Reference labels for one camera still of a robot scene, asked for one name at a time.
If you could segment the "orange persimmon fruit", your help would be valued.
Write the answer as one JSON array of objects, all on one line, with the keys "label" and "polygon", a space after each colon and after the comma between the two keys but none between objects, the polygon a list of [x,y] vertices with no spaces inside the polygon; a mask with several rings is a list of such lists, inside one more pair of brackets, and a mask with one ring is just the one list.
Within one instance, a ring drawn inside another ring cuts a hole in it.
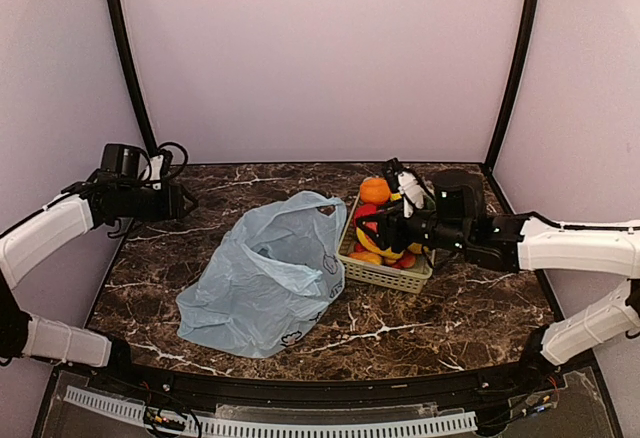
[{"label": "orange persimmon fruit", "polygon": [[370,177],[360,185],[360,200],[365,204],[382,205],[391,197],[391,190],[384,178]]}]

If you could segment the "light blue printed plastic bag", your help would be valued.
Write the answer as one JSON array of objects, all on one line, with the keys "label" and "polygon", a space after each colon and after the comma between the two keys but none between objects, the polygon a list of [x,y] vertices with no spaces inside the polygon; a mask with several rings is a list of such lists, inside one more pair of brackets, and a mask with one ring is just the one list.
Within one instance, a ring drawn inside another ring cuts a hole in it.
[{"label": "light blue printed plastic bag", "polygon": [[345,287],[342,199],[302,191],[246,212],[177,299],[180,338],[247,358],[299,342]]}]

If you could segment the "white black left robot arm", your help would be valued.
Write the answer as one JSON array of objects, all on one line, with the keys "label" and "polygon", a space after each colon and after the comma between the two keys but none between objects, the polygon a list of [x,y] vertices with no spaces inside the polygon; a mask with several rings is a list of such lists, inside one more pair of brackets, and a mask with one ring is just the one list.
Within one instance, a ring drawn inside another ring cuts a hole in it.
[{"label": "white black left robot arm", "polygon": [[35,267],[74,239],[123,218],[137,222],[182,219],[198,201],[181,184],[119,186],[77,183],[1,234],[1,364],[42,358],[102,368],[120,394],[141,385],[140,370],[117,355],[115,339],[20,308],[13,290]]}]

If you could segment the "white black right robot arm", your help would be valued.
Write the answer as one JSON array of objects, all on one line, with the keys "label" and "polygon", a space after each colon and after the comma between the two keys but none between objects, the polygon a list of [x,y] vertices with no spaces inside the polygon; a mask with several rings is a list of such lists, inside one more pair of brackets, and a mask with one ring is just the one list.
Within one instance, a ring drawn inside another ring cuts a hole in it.
[{"label": "white black right robot arm", "polygon": [[357,218],[356,225],[382,250],[411,244],[461,254],[483,269],[601,272],[619,285],[574,315],[535,329],[510,371],[521,392],[534,390],[575,356],[618,335],[639,335],[639,223],[553,222],[531,212],[489,216],[484,212],[391,209]]}]

